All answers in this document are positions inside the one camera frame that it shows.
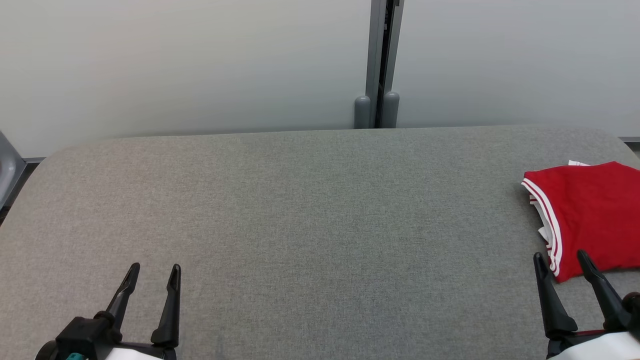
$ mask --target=red shirt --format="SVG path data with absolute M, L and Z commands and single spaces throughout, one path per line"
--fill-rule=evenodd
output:
M 580 249 L 601 271 L 640 267 L 640 170 L 562 166 L 526 172 L 522 184 L 550 224 L 549 268 L 558 282 L 582 274 Z

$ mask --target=metal frame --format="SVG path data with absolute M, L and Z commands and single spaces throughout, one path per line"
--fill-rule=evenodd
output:
M 386 0 L 371 0 L 371 20 L 369 22 L 369 55 L 367 57 L 367 84 L 365 93 L 371 100 L 369 128 L 376 121 L 380 67 L 382 66 L 382 36 L 385 33 Z
M 385 73 L 384 94 L 392 89 L 394 81 L 394 69 L 396 67 L 396 55 L 398 50 L 398 40 L 400 39 L 400 23 L 402 23 L 402 12 L 404 10 L 404 0 L 399 0 L 394 16 L 391 20 L 391 36 L 388 45 L 387 71 Z
M 25 166 L 24 160 L 0 132 L 0 206 L 9 199 Z

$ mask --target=gray table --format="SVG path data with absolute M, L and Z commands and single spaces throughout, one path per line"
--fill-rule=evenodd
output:
M 549 127 L 129 138 L 47 158 L 0 227 L 0 348 L 29 359 L 142 265 L 148 341 L 182 265 L 182 359 L 544 359 L 519 183 L 568 160 L 640 168 L 617 138 Z M 622 294 L 640 272 L 616 272 Z M 583 279 L 556 287 L 581 329 Z

